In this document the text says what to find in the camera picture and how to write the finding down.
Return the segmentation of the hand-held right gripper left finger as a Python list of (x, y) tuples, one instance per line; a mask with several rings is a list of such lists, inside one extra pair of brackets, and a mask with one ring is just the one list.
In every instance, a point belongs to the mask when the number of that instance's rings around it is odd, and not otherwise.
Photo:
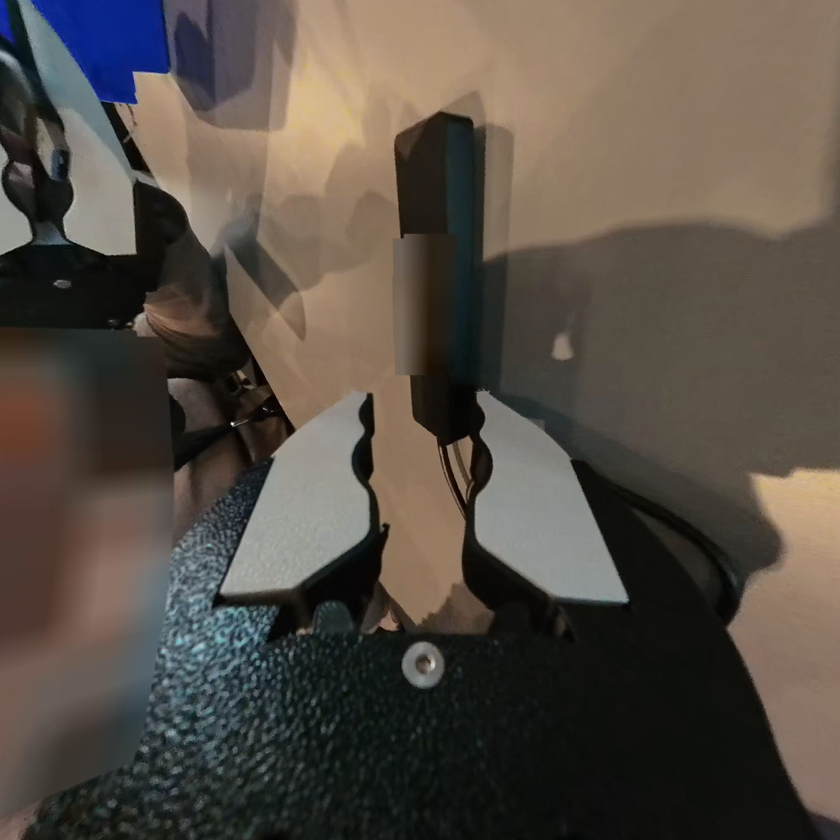
[(337, 602), (371, 625), (387, 525), (371, 486), (374, 399), (352, 392), (273, 455), (219, 586), (223, 606), (280, 606), (310, 625)]

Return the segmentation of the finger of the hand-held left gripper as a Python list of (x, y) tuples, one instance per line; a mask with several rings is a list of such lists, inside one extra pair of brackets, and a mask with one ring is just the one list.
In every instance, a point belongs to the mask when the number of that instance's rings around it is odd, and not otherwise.
[(36, 91), (11, 52), (1, 54), (1, 250), (33, 238), (35, 189), (42, 175)]
[(136, 256), (135, 177), (104, 107), (32, 2), (14, 2), (14, 20), (23, 26), (35, 78), (57, 111), (69, 147), (72, 198), (61, 223), (65, 238), (103, 256)]

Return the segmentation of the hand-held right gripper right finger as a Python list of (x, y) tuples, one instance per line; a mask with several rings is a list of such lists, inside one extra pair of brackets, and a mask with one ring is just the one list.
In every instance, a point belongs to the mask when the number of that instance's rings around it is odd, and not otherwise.
[(464, 583), (497, 613), (629, 604), (573, 460), (537, 424), (487, 391), (476, 394)]

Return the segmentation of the black usb hub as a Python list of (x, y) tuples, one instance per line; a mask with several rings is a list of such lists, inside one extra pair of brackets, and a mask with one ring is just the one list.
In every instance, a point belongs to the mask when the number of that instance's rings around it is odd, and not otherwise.
[(470, 435), (477, 389), (476, 131), (436, 112), (396, 135), (395, 372), (414, 421), (447, 447)]

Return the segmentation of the person's left hand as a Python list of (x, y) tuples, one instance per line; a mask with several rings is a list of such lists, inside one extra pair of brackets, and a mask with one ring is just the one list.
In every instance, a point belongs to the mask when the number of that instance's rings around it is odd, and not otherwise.
[[(259, 387), (235, 395), (232, 378), (250, 359), (228, 309), (224, 285), (160, 287), (146, 299), (135, 332), (161, 341), (167, 387), (186, 433), (242, 420), (268, 396)], [(173, 542), (224, 496), (248, 467), (273, 455), (290, 434), (281, 417), (237, 427), (175, 472)]]

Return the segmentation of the blue mat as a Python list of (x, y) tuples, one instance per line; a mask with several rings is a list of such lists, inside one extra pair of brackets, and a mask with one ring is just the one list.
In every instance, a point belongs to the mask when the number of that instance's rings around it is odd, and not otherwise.
[(99, 100), (137, 102), (136, 74), (172, 68), (161, 1), (34, 1)]

